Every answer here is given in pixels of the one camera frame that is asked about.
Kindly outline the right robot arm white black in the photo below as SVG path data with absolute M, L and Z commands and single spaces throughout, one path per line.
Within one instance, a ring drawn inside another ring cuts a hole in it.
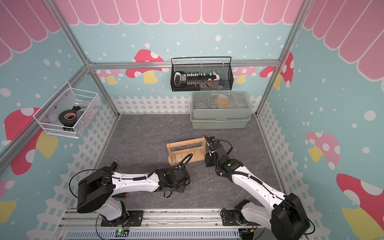
M 278 240 L 299 240 L 303 235 L 313 234 L 315 224 L 307 216 L 303 204 L 293 193 L 286 195 L 259 178 L 239 160 L 230 158 L 221 140 L 205 137 L 208 147 L 206 164 L 214 167 L 220 178 L 240 186 L 251 194 L 260 205 L 243 200 L 234 208 L 240 225 L 259 224 L 274 234 Z

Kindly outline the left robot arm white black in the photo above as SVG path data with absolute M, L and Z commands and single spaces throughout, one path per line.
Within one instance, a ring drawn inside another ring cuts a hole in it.
M 176 167 L 155 169 L 146 174 L 118 173 L 118 161 L 94 170 L 78 183 L 77 212 L 96 212 L 108 225 L 128 227 L 132 217 L 124 202 L 117 198 L 125 198 L 131 192 L 162 192 L 165 198 L 174 192 L 183 193 L 191 183 L 186 165 L 192 158 L 193 154 L 188 154 Z

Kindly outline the wooden jewelry display stand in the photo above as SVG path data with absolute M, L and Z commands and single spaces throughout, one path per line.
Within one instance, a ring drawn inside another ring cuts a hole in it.
M 207 153 L 206 145 L 207 142 L 205 138 L 198 138 L 167 144 L 167 149 L 169 153 L 169 164 L 172 167 L 175 167 L 188 154 L 193 154 L 190 163 L 204 161 L 205 155 Z

